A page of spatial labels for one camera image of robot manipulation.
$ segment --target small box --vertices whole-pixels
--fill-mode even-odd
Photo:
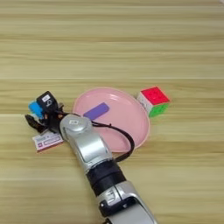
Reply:
[[[142,90],[137,100],[146,109],[149,117],[163,114],[170,102],[168,97],[158,87]]]

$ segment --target robotic arm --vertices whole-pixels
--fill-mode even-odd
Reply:
[[[39,101],[46,95],[50,95],[52,101],[50,110],[46,109],[46,103]],[[94,191],[101,215],[106,219],[104,224],[157,224],[134,186],[124,177],[108,146],[94,131],[92,122],[86,117],[62,112],[53,106],[54,101],[49,92],[37,99],[43,109],[42,124],[38,125],[42,130],[50,128],[59,132],[70,143]]]

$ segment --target green cube square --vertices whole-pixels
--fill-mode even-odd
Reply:
[[[165,112],[165,110],[168,108],[169,103],[163,103],[159,104],[157,106],[154,106],[149,114],[149,117],[158,116]]]

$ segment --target blue object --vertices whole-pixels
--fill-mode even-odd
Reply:
[[[42,115],[43,109],[35,101],[29,104],[29,109],[38,118],[43,118],[43,115]]]
[[[99,116],[104,115],[109,111],[109,106],[103,102],[100,105],[96,106],[95,108],[92,108],[87,113],[85,113],[83,116],[89,118],[90,120],[95,120]]]

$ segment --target white label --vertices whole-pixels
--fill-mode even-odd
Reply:
[[[42,98],[43,102],[48,101],[49,99],[51,99],[51,96],[49,94],[47,94],[45,97]]]
[[[58,144],[63,143],[63,138],[58,133],[47,131],[43,135],[35,136],[32,139],[36,145],[37,152],[52,148]]]

